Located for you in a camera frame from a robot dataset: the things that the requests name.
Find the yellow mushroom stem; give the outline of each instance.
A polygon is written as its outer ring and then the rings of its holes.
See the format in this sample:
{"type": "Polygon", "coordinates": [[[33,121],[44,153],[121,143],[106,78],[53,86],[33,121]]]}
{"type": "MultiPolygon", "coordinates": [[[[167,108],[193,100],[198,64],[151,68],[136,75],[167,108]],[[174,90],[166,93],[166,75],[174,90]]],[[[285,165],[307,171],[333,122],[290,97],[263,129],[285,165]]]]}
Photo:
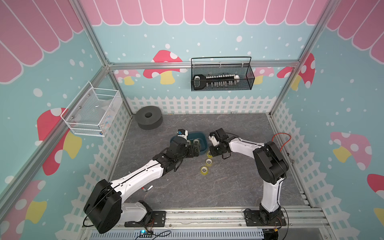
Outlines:
{"type": "Polygon", "coordinates": [[[262,84],[263,83],[263,76],[257,76],[255,77],[255,80],[253,81],[253,84],[254,85],[259,85],[259,84],[262,84]]]}
{"type": "Polygon", "coordinates": [[[292,82],[292,84],[291,84],[291,88],[292,88],[292,90],[295,90],[295,91],[297,91],[297,89],[299,89],[299,83],[300,83],[300,80],[301,80],[302,78],[299,76],[299,75],[297,75],[296,77],[295,77],[295,79],[293,80],[293,82],[292,82]]]}
{"type": "Polygon", "coordinates": [[[168,85],[168,84],[174,84],[175,83],[175,79],[172,76],[172,71],[166,71],[166,72],[161,73],[160,75],[161,75],[161,79],[160,79],[161,84],[168,85]]]}
{"type": "Polygon", "coordinates": [[[133,85],[133,84],[135,84],[135,82],[132,80],[131,77],[125,77],[124,78],[124,84],[125,85],[133,85]]]}

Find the yellow tape roll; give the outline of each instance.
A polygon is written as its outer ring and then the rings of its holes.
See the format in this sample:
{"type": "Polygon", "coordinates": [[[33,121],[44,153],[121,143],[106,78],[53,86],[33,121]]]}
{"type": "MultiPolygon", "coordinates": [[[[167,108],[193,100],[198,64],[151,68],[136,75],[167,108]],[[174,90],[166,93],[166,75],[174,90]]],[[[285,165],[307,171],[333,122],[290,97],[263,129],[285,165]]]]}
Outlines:
{"type": "Polygon", "coordinates": [[[212,161],[212,159],[210,159],[210,158],[208,158],[208,159],[205,161],[205,164],[206,164],[208,167],[212,166],[212,163],[213,163],[213,161],[212,161]]]}
{"type": "Polygon", "coordinates": [[[208,168],[206,166],[202,166],[200,168],[200,173],[203,175],[207,175],[208,174],[208,168]]]}

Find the black cable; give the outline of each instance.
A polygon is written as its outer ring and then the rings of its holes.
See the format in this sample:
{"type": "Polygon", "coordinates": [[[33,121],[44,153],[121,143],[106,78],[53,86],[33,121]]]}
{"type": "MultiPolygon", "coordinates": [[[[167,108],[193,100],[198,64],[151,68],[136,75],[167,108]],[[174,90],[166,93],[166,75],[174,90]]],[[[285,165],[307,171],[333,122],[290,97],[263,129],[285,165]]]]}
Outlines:
{"type": "MultiPolygon", "coordinates": [[[[150,166],[150,167],[148,167],[148,168],[146,168],[146,169],[149,169],[149,168],[154,167],[154,166],[159,165],[159,164],[160,164],[160,163],[157,163],[157,164],[152,165],[152,166],[150,166]]],[[[139,173],[142,173],[142,172],[146,171],[146,169],[143,169],[142,171],[136,173],[135,175],[133,175],[132,177],[128,178],[127,180],[125,180],[125,181],[123,181],[123,182],[120,182],[118,185],[116,185],[115,187],[113,187],[109,192],[107,192],[107,194],[105,194],[105,196],[107,196],[110,192],[112,192],[112,190],[114,190],[116,187],[118,187],[118,186],[120,186],[121,184],[127,182],[128,180],[132,179],[133,177],[135,177],[135,176],[138,175],[139,173]]],[[[93,226],[94,226],[94,225],[85,225],[85,220],[87,219],[87,217],[91,214],[91,212],[95,209],[95,207],[96,207],[96,206],[97,206],[103,199],[104,199],[104,197],[101,198],[100,201],[98,201],[98,202],[95,204],[95,206],[93,206],[93,208],[91,209],[91,211],[85,216],[85,218],[84,218],[84,220],[83,220],[83,227],[93,227],[93,226]]]]}

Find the white picket fence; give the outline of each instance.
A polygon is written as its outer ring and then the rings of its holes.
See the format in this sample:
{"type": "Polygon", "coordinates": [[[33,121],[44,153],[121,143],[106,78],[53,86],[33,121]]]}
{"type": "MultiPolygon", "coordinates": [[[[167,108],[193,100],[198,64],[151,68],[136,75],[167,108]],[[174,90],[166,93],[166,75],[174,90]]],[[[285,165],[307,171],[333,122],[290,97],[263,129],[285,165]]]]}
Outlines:
{"type": "Polygon", "coordinates": [[[187,99],[181,97],[177,99],[173,97],[164,99],[158,97],[154,99],[150,97],[145,99],[127,98],[128,104],[133,113],[136,113],[140,108],[145,106],[158,106],[163,114],[174,113],[174,114],[185,114],[185,113],[267,113],[271,110],[273,104],[276,101],[276,96],[273,98],[245,98],[239,99],[237,96],[234,98],[207,98],[200,99],[199,97],[192,98],[189,96],[187,99]]]}
{"type": "Polygon", "coordinates": [[[295,161],[294,167],[302,179],[304,179],[305,193],[315,207],[323,208],[323,211],[330,223],[336,237],[343,237],[345,240],[358,240],[360,231],[348,223],[349,213],[341,210],[340,198],[332,194],[333,185],[325,181],[326,173],[319,170],[320,162],[313,159],[314,152],[309,151],[309,144],[304,142],[304,135],[300,135],[300,128],[296,127],[296,121],[292,121],[292,114],[286,103],[281,103],[273,115],[277,128],[280,132],[288,133],[292,140],[286,144],[290,157],[295,161]]]}

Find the red mushroom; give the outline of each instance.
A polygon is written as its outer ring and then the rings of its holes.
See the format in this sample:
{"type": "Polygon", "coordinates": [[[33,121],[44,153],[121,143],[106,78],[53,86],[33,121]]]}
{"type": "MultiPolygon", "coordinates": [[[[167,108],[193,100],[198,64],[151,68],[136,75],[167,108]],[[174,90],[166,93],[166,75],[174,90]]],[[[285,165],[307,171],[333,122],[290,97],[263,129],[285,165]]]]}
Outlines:
{"type": "Polygon", "coordinates": [[[367,182],[371,189],[384,199],[384,176],[369,174],[367,182]]]}
{"type": "Polygon", "coordinates": [[[275,75],[275,71],[273,70],[273,67],[255,68],[253,70],[253,74],[255,76],[255,80],[253,84],[258,85],[258,84],[262,84],[263,76],[273,77],[275,75]]]}
{"type": "Polygon", "coordinates": [[[353,156],[360,170],[368,168],[372,159],[372,148],[368,139],[363,135],[344,132],[331,132],[329,144],[337,143],[339,148],[333,153],[340,162],[346,162],[347,158],[353,156]]]}
{"type": "MultiPolygon", "coordinates": [[[[160,50],[156,56],[153,58],[152,62],[155,63],[174,63],[174,62],[182,62],[182,60],[173,52],[167,50],[160,50]]],[[[144,70],[144,77],[146,78],[155,78],[158,75],[161,75],[160,83],[161,84],[173,84],[175,83],[175,79],[172,76],[172,71],[185,73],[187,69],[146,69],[144,70]]]]}
{"type": "MultiPolygon", "coordinates": [[[[48,136],[58,121],[60,121],[60,115],[63,110],[65,110],[65,108],[54,108],[40,115],[37,119],[39,141],[35,142],[36,145],[39,145],[48,136]]],[[[63,150],[67,151],[69,156],[74,159],[80,150],[81,142],[81,137],[76,137],[68,129],[43,163],[44,173],[46,175],[52,175],[59,169],[63,150]]]]}
{"type": "MultiPolygon", "coordinates": [[[[278,74],[278,78],[286,78],[290,75],[292,67],[286,67],[281,70],[278,74]]],[[[312,85],[315,72],[315,61],[312,53],[309,54],[304,65],[301,67],[299,74],[295,77],[291,84],[291,88],[295,91],[298,90],[299,82],[302,79],[304,81],[305,87],[309,88],[312,85]]]]}
{"type": "Polygon", "coordinates": [[[21,194],[16,204],[0,224],[2,240],[18,240],[24,230],[25,220],[36,224],[47,208],[47,202],[35,202],[34,198],[45,186],[45,181],[32,181],[21,194]]]}
{"type": "Polygon", "coordinates": [[[115,70],[114,73],[119,83],[122,83],[122,80],[124,79],[125,85],[135,84],[132,77],[141,77],[137,70],[115,70]]]}

